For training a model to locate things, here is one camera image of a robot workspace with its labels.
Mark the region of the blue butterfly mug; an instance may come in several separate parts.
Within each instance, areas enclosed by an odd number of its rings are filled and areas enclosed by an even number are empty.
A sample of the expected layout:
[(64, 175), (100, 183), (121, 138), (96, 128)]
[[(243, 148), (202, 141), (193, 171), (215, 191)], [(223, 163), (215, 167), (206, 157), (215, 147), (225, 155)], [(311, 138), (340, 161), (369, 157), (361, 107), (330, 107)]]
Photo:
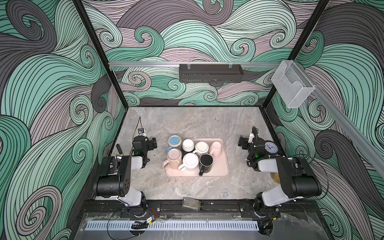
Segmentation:
[(171, 136), (168, 140), (168, 144), (167, 153), (172, 149), (180, 150), (182, 148), (182, 139), (176, 135)]

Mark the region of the pink iridescent mug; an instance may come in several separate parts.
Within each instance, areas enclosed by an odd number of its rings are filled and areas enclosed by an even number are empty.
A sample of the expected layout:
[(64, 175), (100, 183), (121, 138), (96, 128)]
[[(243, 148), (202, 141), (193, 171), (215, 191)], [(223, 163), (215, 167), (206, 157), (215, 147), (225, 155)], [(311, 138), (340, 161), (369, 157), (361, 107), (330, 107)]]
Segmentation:
[(171, 149), (167, 153), (167, 159), (163, 162), (163, 169), (178, 170), (182, 164), (182, 152), (179, 149)]

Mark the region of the white ribbed mug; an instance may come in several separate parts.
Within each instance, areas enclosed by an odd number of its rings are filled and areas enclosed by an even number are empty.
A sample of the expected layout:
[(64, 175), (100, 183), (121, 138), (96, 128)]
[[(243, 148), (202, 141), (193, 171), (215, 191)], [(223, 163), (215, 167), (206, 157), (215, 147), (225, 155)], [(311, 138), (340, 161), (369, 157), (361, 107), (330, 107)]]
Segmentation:
[(179, 166), (179, 170), (184, 171), (194, 171), (199, 165), (199, 157), (194, 153), (187, 153), (183, 157), (183, 162)]

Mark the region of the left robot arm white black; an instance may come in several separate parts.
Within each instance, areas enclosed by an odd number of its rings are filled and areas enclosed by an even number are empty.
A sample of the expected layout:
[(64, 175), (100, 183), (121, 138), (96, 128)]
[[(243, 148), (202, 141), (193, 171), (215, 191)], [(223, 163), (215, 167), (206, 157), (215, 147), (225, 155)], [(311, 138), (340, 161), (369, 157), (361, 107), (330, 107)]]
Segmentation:
[(148, 152), (157, 148), (156, 138), (139, 135), (133, 139), (133, 148), (124, 155), (119, 144), (116, 156), (104, 157), (96, 175), (93, 192), (96, 197), (116, 200), (126, 207), (147, 210), (145, 194), (131, 187), (131, 171), (143, 169), (150, 161)]

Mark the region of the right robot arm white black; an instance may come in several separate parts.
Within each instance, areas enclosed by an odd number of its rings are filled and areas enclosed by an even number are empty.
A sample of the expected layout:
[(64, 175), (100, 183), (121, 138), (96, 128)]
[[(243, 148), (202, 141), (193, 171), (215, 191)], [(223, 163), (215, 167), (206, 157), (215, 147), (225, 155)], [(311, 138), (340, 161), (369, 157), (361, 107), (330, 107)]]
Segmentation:
[(246, 163), (256, 172), (278, 174), (280, 183), (271, 190), (257, 194), (255, 209), (271, 208), (291, 200), (318, 197), (323, 189), (307, 160), (282, 157), (278, 146), (257, 136), (240, 136), (238, 146), (248, 151)]

